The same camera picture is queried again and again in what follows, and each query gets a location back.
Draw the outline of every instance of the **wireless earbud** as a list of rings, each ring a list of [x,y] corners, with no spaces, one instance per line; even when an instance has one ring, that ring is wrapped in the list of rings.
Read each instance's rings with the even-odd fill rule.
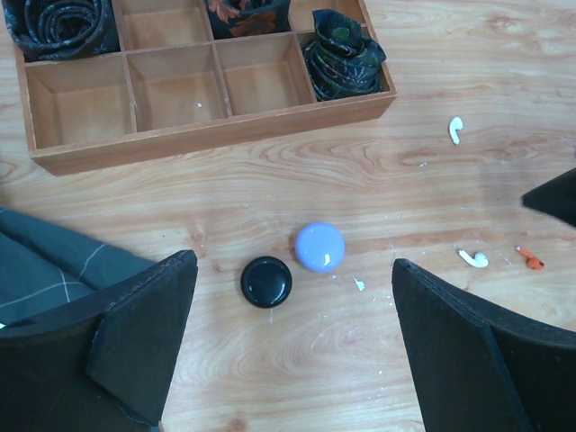
[[[458,255],[472,267],[484,268],[488,266],[488,258],[482,252],[478,252],[472,258],[465,250],[459,249]]]
[[[450,138],[452,138],[452,142],[456,146],[460,144],[458,131],[461,131],[463,128],[464,128],[464,122],[460,117],[454,117],[452,121],[450,121]]]
[[[545,267],[542,261],[525,250],[523,247],[518,246],[516,250],[520,253],[520,255],[526,258],[526,265],[528,268],[531,268],[532,270],[542,270]]]

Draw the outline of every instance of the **white line on fabric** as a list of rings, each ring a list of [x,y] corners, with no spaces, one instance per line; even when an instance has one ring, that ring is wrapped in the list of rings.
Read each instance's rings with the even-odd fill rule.
[[[94,258],[94,255],[96,255],[98,253],[98,251],[100,249],[102,249],[104,246],[106,246],[106,244],[104,243],[103,245],[100,245],[99,247],[96,248],[96,250],[92,253],[91,256],[88,257],[88,259],[86,260],[86,262],[84,263],[84,268],[82,269],[82,271],[80,272],[80,276],[78,277],[78,279],[80,279],[82,277],[82,275],[84,274],[84,272],[86,271],[86,269],[88,268],[88,263],[90,262],[90,260],[92,258]]]
[[[60,275],[62,276],[62,283],[64,284],[64,293],[66,294],[66,302],[70,303],[70,296],[68,295],[68,286],[66,285],[66,277],[64,277],[64,273],[62,273],[62,270],[58,269],[60,271]]]
[[[2,309],[4,306],[10,306],[11,304],[15,304],[15,303],[18,303],[18,302],[23,302],[24,300],[31,299],[31,298],[34,297],[35,295],[45,293],[46,291],[51,290],[52,288],[57,288],[57,287],[59,287],[59,286],[62,286],[62,284],[63,284],[62,282],[60,282],[60,283],[54,283],[54,284],[51,285],[51,286],[47,286],[47,287],[44,288],[43,290],[39,290],[39,291],[34,292],[34,293],[32,293],[32,294],[25,295],[25,296],[23,296],[23,297],[20,298],[20,299],[12,300],[12,301],[9,301],[8,303],[0,304],[0,309]],[[68,284],[68,285],[73,285],[73,284],[83,285],[83,283],[80,283],[80,282],[68,282],[67,284]]]

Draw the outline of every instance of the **small white piece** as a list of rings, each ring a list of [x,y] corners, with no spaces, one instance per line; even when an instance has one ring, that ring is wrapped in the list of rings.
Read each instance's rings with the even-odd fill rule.
[[[358,287],[358,290],[360,290],[360,293],[366,289],[366,284],[358,279],[356,279],[355,276],[354,277],[354,282],[356,282],[356,286]]]
[[[488,266],[488,258],[482,252],[478,252],[472,258],[465,250],[459,249],[458,255],[472,267],[484,268]]]
[[[464,122],[460,117],[454,117],[452,121],[450,121],[450,138],[455,146],[460,144],[460,138],[458,137],[458,131],[461,131],[464,128]]]

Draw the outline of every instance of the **white earbud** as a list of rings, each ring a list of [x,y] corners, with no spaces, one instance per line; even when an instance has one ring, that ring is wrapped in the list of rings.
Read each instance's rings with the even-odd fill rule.
[[[488,266],[488,258],[482,252],[478,252],[472,258],[465,250],[459,249],[458,255],[472,267],[484,268]]]
[[[450,138],[452,138],[452,142],[456,146],[460,144],[458,131],[461,131],[463,128],[464,128],[464,122],[460,117],[454,117],[452,121],[450,121]]]

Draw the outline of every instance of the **checkered fabric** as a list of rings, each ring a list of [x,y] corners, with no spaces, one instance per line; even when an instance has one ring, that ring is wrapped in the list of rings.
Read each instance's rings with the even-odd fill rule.
[[[0,323],[73,302],[153,264],[71,229],[0,207]]]

